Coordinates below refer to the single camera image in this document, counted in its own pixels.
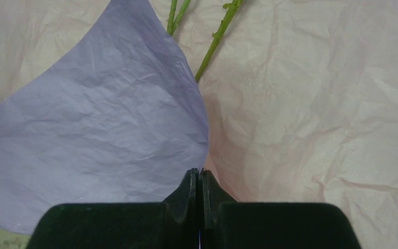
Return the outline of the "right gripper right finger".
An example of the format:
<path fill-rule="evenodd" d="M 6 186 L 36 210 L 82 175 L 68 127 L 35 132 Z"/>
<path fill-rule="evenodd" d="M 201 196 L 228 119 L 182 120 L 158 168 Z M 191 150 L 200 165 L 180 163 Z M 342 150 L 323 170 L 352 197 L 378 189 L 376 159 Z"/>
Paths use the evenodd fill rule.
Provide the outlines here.
<path fill-rule="evenodd" d="M 209 170 L 198 182 L 201 248 L 361 248 L 350 221 L 332 204 L 237 202 Z"/>

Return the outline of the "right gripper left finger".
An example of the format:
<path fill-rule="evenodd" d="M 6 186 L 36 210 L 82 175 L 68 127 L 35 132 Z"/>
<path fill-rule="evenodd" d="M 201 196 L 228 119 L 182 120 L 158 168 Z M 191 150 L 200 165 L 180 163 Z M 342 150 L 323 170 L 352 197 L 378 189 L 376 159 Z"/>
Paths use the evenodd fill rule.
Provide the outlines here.
<path fill-rule="evenodd" d="M 59 204 L 39 221 L 27 248 L 198 248 L 198 169 L 162 202 Z"/>

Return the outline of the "pink purple wrapping paper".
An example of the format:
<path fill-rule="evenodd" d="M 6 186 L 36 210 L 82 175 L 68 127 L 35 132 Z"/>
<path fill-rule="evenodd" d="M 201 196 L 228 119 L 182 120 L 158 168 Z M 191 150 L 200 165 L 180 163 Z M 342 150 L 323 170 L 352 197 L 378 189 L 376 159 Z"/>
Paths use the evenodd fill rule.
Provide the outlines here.
<path fill-rule="evenodd" d="M 0 1 L 0 248 L 63 202 L 327 202 L 398 248 L 398 1 Z"/>

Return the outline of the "white and orange rose stems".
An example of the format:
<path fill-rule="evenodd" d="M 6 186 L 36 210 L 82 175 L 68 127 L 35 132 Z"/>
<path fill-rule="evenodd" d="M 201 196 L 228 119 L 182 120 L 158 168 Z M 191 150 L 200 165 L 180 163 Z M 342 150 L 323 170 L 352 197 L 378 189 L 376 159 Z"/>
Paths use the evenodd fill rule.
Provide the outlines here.
<path fill-rule="evenodd" d="M 201 77 L 205 73 L 206 69 L 209 66 L 209 63 L 217 50 L 221 40 L 224 37 L 226 30 L 228 29 L 231 21 L 233 20 L 234 16 L 240 9 L 241 5 L 244 3 L 244 0 L 233 0 L 230 3 L 225 3 L 222 7 L 226 10 L 226 13 L 223 19 L 220 22 L 220 25 L 215 33 L 212 34 L 213 40 L 201 62 L 201 65 L 195 75 L 195 80 L 199 83 Z"/>

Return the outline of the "pink rose stem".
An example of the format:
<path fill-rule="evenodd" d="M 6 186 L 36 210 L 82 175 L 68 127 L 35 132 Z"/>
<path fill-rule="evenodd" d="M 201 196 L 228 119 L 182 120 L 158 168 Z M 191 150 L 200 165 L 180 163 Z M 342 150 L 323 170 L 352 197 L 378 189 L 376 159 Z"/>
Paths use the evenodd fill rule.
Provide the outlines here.
<path fill-rule="evenodd" d="M 168 22 L 166 31 L 170 36 L 173 36 L 176 28 L 181 23 L 185 12 L 187 11 L 191 0 L 184 0 L 177 12 L 177 0 L 171 0 L 170 11 L 168 15 Z"/>

